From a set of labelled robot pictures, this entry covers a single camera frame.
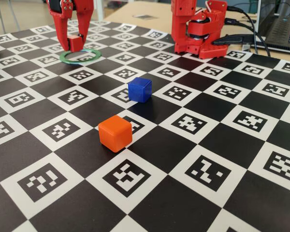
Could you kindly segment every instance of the black square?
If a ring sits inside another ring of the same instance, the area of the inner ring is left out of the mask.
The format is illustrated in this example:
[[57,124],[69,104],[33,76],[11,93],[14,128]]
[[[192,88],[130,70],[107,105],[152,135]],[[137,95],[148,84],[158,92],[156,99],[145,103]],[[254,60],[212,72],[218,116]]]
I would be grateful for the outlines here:
[[111,116],[123,111],[123,108],[101,97],[95,98],[70,111],[92,127]]
[[40,232],[109,232],[125,215],[84,180],[30,222]]
[[266,57],[266,56],[260,56],[256,54],[252,54],[252,56],[246,61],[248,63],[262,65],[264,67],[273,69],[278,63],[279,59],[273,58],[273,57]]
[[214,84],[216,81],[217,80],[213,78],[189,72],[186,75],[179,78],[178,80],[176,80],[175,82],[188,86],[190,88],[197,89],[199,91],[204,91],[210,86],[212,86],[212,84]]
[[159,124],[179,108],[180,106],[178,105],[152,95],[146,103],[135,104],[129,110],[149,121]]
[[112,89],[121,85],[122,82],[105,75],[96,77],[90,81],[80,84],[81,87],[88,89],[97,95],[107,93],[108,91],[111,91]]
[[236,98],[236,96],[241,93],[239,89],[235,89],[225,85],[221,85],[213,92],[232,99]]
[[279,121],[267,141],[290,151],[290,123]]
[[280,87],[274,84],[267,84],[263,89],[263,91],[278,95],[280,97],[285,97],[289,92],[288,88]]
[[26,220],[25,216],[0,185],[0,232],[13,231]]
[[169,173],[195,146],[190,140],[156,126],[129,150]]
[[17,183],[24,192],[36,202],[66,181],[67,178],[54,168],[53,165],[48,163],[19,180]]
[[165,91],[163,95],[181,101],[185,99],[187,96],[189,96],[190,93],[191,92],[188,90],[185,90],[177,86],[173,86],[169,90]]
[[290,190],[250,171],[224,208],[260,231],[290,231]]
[[191,70],[194,70],[196,67],[199,67],[203,63],[196,60],[188,59],[185,57],[180,57],[180,58],[177,58],[176,60],[171,61],[168,64],[179,67],[181,69],[191,71]]
[[43,129],[43,132],[51,137],[54,141],[58,142],[74,132],[78,131],[80,128],[67,120],[66,118]]
[[27,86],[23,83],[17,81],[14,78],[8,79],[6,81],[0,82],[0,97],[7,95],[9,93],[13,93],[22,88],[26,88]]
[[260,132],[265,123],[267,122],[267,119],[248,113],[246,111],[242,111],[233,120],[233,122],[243,127],[249,128],[253,131]]
[[145,126],[142,123],[140,123],[140,122],[138,122],[138,121],[136,121],[128,116],[124,116],[123,119],[131,123],[132,134],[138,132],[140,129],[142,129]]
[[200,120],[194,116],[183,114],[180,118],[174,121],[171,125],[187,131],[191,134],[196,134],[207,122]]
[[206,93],[201,93],[185,105],[185,108],[210,117],[216,121],[221,121],[235,106],[236,104],[229,101],[210,96]]
[[248,168],[264,141],[219,123],[201,142],[206,149]]
[[69,105],[72,105],[72,104],[79,102],[87,97],[88,97],[88,95],[86,95],[85,93],[82,93],[78,90],[73,90],[72,92],[64,94],[58,98],[60,100],[62,100],[63,102],[65,102]]
[[231,170],[200,155],[198,159],[187,169],[186,175],[217,191]]
[[3,71],[15,77],[40,68],[41,68],[40,66],[36,65],[35,63],[32,63],[31,61],[25,61],[20,64],[13,65],[11,67],[7,67],[3,69]]
[[221,80],[251,90],[256,87],[262,79],[244,73],[231,71]]
[[129,160],[124,160],[103,179],[125,197],[129,197],[151,175]]
[[108,73],[109,71],[117,69],[121,66],[122,64],[119,64],[115,61],[104,59],[99,62],[90,64],[87,67],[100,73]]
[[140,60],[137,60],[131,64],[129,64],[129,66],[142,70],[144,72],[149,72],[153,69],[156,69],[157,67],[161,66],[160,62],[151,60],[151,59],[147,59],[147,58],[142,58]]
[[48,98],[73,86],[75,86],[75,84],[58,76],[42,83],[36,84],[31,88]]
[[252,91],[241,101],[240,105],[279,119],[289,103]]
[[220,210],[217,205],[166,176],[129,216],[151,232],[205,232]]
[[10,177],[51,153],[30,132],[0,145],[0,181]]
[[226,68],[226,69],[235,69],[237,66],[241,64],[241,62],[238,60],[229,59],[226,57],[214,58],[214,59],[211,59],[208,63],[214,64],[214,65]]
[[11,113],[11,116],[27,130],[31,130],[65,112],[50,100],[44,99]]
[[290,73],[287,72],[272,70],[265,79],[290,86]]

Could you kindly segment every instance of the laptop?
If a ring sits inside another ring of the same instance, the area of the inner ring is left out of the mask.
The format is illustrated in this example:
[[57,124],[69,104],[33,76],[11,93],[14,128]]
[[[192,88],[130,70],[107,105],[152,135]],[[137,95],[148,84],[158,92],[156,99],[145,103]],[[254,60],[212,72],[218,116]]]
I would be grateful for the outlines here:
[[269,49],[290,52],[290,17],[275,14],[276,2],[259,0],[256,31],[265,38]]

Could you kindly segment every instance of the table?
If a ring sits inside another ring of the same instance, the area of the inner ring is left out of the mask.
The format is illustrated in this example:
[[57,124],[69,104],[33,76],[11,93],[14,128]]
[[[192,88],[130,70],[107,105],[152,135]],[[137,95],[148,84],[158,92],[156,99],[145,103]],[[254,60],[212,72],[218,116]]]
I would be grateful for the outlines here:
[[[133,17],[133,15],[150,15],[157,17],[157,19],[142,20]],[[242,14],[237,12],[227,12],[228,18],[234,18],[237,20],[243,20]],[[128,3],[123,6],[110,16],[105,18],[106,21],[118,22],[118,23],[130,23],[138,25],[140,27],[152,28],[156,30],[165,31],[171,33],[172,31],[172,12],[171,5],[165,3],[155,3],[147,1],[135,1]],[[251,33],[245,28],[234,27],[234,26],[224,26],[221,32],[222,36],[226,34],[248,34]],[[232,45],[234,50],[242,50],[239,45]],[[258,49],[260,55],[266,56],[266,51],[264,49]],[[290,53],[278,52],[271,50],[271,56],[278,59],[285,59],[290,61]]]
[[[54,26],[0,36],[0,232],[290,232],[289,61],[177,55],[114,22],[85,48],[102,57],[67,65]],[[97,128],[114,115],[133,127],[116,154]]]

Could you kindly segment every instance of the green ring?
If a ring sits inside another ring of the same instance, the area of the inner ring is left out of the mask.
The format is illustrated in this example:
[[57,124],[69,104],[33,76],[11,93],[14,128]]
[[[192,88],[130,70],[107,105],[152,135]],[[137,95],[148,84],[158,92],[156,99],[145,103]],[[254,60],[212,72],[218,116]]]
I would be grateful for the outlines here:
[[101,52],[99,52],[98,50],[94,50],[94,49],[83,49],[80,52],[90,52],[90,53],[94,53],[96,55],[95,55],[95,57],[93,57],[91,59],[88,59],[88,60],[74,61],[74,60],[68,60],[68,59],[66,59],[66,56],[68,54],[71,54],[72,53],[71,51],[68,51],[68,52],[63,52],[63,53],[60,54],[60,60],[63,63],[66,63],[66,64],[83,64],[83,63],[87,63],[87,62],[91,62],[91,61],[94,61],[96,59],[99,59],[100,56],[101,56]]

